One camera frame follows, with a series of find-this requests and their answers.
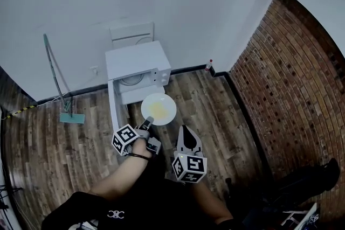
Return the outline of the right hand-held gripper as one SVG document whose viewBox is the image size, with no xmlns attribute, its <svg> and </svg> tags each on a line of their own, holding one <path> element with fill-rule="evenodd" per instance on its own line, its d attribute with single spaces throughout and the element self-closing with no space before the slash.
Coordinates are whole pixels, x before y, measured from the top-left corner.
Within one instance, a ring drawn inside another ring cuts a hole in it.
<svg viewBox="0 0 345 230">
<path fill-rule="evenodd" d="M 207 158 L 202 152 L 202 142 L 198 135 L 186 125 L 178 132 L 176 150 L 189 149 L 195 152 L 174 152 L 172 169 L 178 182 L 198 183 L 206 175 Z"/>
</svg>

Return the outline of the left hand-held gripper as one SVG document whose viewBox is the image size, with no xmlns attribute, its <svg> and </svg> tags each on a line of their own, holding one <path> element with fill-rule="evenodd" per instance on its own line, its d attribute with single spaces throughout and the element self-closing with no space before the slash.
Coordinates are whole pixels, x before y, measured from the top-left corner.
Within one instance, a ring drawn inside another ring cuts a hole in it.
<svg viewBox="0 0 345 230">
<path fill-rule="evenodd" d="M 154 118 L 148 116 L 140 128 L 133 128 L 129 124 L 126 124 L 115 131 L 112 138 L 112 146 L 118 154 L 121 156 L 129 155 L 132 153 L 133 143 L 138 138 L 142 138 L 146 141 L 147 150 L 152 154 L 158 155 L 161 149 L 161 142 L 148 131 L 153 121 Z"/>
</svg>

